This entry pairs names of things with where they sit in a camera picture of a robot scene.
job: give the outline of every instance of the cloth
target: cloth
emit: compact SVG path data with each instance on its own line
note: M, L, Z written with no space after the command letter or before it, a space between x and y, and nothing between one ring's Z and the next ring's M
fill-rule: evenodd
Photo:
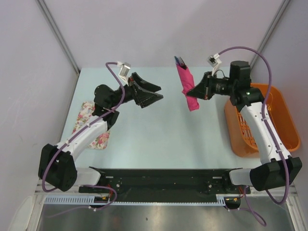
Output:
M194 88L194 81L193 81L193 75L190 73L188 67L186 70L179 65L176 65L178 69L178 73L180 76L180 80L183 86L182 93L186 96L186 101L188 105L188 109L190 111L198 110L199 109L199 103L195 97L187 96L187 92Z
M80 112L78 114L73 133L82 127L92 116L92 112L94 111L94 102L84 102L81 106ZM105 149L108 144L108 139L109 139L110 131L107 131L97 137L95 140L91 142L91 144L88 146L88 148L92 149Z

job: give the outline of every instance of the white cable carrier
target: white cable carrier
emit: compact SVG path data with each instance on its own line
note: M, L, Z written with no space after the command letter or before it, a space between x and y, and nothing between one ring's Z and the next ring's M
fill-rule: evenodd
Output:
M49 195L45 199L47 205L105 205L108 202L94 202L100 196L90 195ZM216 202L204 203L158 203L158 202L113 202L111 205L179 205L179 206L225 206L223 196L216 196Z

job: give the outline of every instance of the gray wall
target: gray wall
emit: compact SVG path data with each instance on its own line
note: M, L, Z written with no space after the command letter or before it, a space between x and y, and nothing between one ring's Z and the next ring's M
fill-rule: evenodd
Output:
M56 143L77 77L34 0L0 2L0 230L34 193L41 148Z
M189 66L230 46L257 48L282 0L46 0L79 67ZM228 64L247 51L223 56Z
M296 124L301 138L299 156L303 168L295 180L303 210L308 219L308 1L291 3L265 51L273 73L273 85L278 87ZM253 69L255 82L268 82L264 63L259 60Z

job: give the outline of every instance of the table surface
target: table surface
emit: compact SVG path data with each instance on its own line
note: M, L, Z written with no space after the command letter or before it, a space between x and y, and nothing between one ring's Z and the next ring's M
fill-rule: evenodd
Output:
M209 70L190 68L196 84ZM132 72L161 86L159 93L164 98L143 109L134 102L121 105L107 148L85 149L76 161L77 167L209 169L260 165L259 159L240 158L231 149L223 111L228 97L199 100L200 109L190 112L175 67L132 67ZM62 139L70 136L82 103L93 101L94 90L100 84L118 88L107 68L81 70Z

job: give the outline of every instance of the metal surface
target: metal surface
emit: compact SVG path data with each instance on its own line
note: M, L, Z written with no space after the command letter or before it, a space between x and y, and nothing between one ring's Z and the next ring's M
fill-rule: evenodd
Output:
M287 206L277 206L268 197L250 198L253 208L268 223L266 230L294 231ZM206 206L111 206L93 212L79 209L54 218L49 215L71 205L45 205L37 231L254 231L264 230L245 211L227 212Z
M77 76L79 76L80 70L78 69L77 63L66 43L66 41L64 40L50 10L48 9L46 2L44 0L36 0L39 8L41 9L43 15L46 18L47 23L49 24L52 32L54 33L54 35L56 36L64 54L66 55L66 57L68 58L72 68L74 69L74 71L76 72Z
M262 53L267 42L269 41L271 35L273 34L276 26L278 25L278 23L280 22L280 19L282 18L283 13L286 11L287 7L290 5L289 3L292 0L283 0L283 2L281 3L278 11L276 12L272 22L270 23L270 26L268 27L268 30L266 31L257 51ZM258 61L259 56L257 54L254 55L253 59L250 62L250 66L251 69L254 68L254 65L256 64L256 62Z

